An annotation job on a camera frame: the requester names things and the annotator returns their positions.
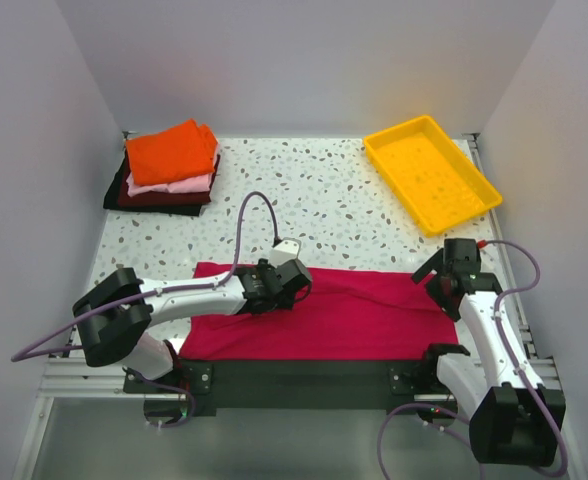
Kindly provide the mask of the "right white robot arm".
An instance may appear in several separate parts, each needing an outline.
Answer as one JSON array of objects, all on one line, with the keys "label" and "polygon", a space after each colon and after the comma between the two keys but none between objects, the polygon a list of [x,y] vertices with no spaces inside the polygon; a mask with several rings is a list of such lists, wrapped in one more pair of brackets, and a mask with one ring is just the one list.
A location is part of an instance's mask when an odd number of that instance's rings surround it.
[{"label": "right white robot arm", "polygon": [[474,363],[461,345],[434,345],[419,379],[430,392],[448,388],[454,395],[469,418],[479,463],[527,466],[560,477],[569,465],[561,434],[565,397],[545,386],[525,353],[503,307],[513,292],[482,269],[485,245],[447,239],[411,277],[451,320],[466,325],[480,359]]}]

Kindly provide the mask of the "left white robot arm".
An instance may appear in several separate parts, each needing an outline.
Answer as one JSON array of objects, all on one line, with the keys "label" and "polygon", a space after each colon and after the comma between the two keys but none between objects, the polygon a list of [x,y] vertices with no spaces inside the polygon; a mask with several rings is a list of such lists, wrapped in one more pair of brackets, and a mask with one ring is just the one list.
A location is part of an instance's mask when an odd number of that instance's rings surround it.
[{"label": "left white robot arm", "polygon": [[132,268],[116,270],[72,307],[86,365],[121,365],[137,372],[159,392],[181,380],[176,354],[148,330],[178,319],[234,316],[290,310],[300,291],[312,285],[303,263],[230,267],[221,274],[185,281],[138,277]]}]

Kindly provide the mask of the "magenta t shirt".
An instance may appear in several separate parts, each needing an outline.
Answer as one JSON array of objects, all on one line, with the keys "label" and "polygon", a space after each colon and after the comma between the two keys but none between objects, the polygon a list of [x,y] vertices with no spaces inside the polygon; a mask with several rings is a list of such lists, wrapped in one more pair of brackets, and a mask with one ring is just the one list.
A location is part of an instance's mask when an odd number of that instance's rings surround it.
[{"label": "magenta t shirt", "polygon": [[455,325],[408,273],[313,268],[312,292],[290,310],[204,315],[178,353],[190,360],[419,360],[455,344]]}]

